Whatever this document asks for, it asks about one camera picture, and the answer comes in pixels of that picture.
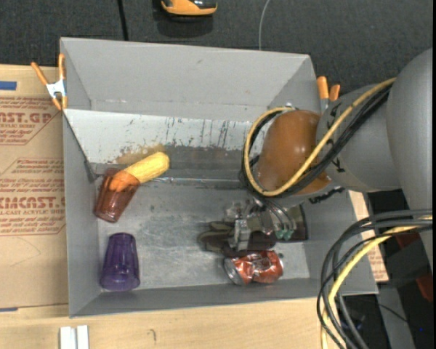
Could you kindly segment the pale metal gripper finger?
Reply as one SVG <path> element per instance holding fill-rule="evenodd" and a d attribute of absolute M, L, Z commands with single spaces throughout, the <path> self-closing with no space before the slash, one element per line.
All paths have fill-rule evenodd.
<path fill-rule="evenodd" d="M 211 230 L 218 232 L 229 232 L 235 229 L 247 231 L 249 229 L 248 223 L 245 220 L 237 220 L 234 222 L 212 221 L 209 223 L 209 227 Z"/>
<path fill-rule="evenodd" d="M 234 230 L 209 230 L 198 236 L 198 242 L 206 250 L 244 250 L 248 241 L 241 241 Z"/>

